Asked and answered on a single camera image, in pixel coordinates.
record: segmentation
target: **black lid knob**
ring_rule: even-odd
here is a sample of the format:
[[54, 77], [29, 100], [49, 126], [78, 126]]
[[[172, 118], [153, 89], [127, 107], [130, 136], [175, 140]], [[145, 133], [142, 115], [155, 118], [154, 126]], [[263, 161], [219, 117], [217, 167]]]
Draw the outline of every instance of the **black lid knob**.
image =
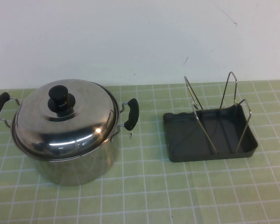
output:
[[56, 85], [49, 90], [49, 97], [60, 106], [66, 103], [68, 93], [64, 85]]
[[55, 113], [71, 109], [75, 103], [75, 97], [69, 93], [64, 85], [56, 85], [49, 90], [48, 107]]

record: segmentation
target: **green tile countertop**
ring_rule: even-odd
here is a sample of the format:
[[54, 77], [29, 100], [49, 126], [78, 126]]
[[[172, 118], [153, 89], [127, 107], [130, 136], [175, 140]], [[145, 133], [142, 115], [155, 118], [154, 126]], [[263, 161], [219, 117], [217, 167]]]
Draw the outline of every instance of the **green tile countertop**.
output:
[[[193, 88], [203, 106], [219, 107], [224, 83]], [[82, 186], [42, 179], [0, 122], [0, 224], [280, 224], [280, 81], [238, 83], [237, 102], [248, 100], [259, 143], [253, 157], [186, 163], [168, 160], [162, 123], [166, 112], [191, 111], [184, 84], [108, 89], [119, 102], [138, 99], [139, 122], [131, 139], [121, 132], [112, 169]], [[22, 101], [31, 91], [8, 92]], [[16, 109], [8, 101], [0, 117], [10, 122]]]

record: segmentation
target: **black plastic tray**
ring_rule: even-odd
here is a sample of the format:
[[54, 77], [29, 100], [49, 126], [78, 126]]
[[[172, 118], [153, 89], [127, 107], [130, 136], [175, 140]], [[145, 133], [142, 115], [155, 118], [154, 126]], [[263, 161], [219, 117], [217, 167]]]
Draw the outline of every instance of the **black plastic tray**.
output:
[[249, 126], [235, 152], [247, 120], [241, 105], [197, 111], [214, 148], [192, 113], [163, 115], [167, 150], [170, 161], [186, 162], [251, 157], [258, 146]]

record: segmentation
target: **white wall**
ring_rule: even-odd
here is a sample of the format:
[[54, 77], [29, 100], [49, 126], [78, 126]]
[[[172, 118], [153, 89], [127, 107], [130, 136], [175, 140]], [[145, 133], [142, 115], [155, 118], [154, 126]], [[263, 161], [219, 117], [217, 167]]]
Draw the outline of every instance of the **white wall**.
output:
[[230, 70], [280, 79], [280, 0], [0, 0], [0, 89], [225, 81]]

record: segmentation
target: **pot lid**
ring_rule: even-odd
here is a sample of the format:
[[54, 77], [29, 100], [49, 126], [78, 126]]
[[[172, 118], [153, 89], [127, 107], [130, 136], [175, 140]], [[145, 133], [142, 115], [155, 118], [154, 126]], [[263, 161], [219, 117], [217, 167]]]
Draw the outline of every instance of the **pot lid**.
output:
[[15, 115], [19, 148], [42, 159], [85, 154], [104, 142], [118, 121], [117, 102], [96, 83], [65, 79], [28, 96]]

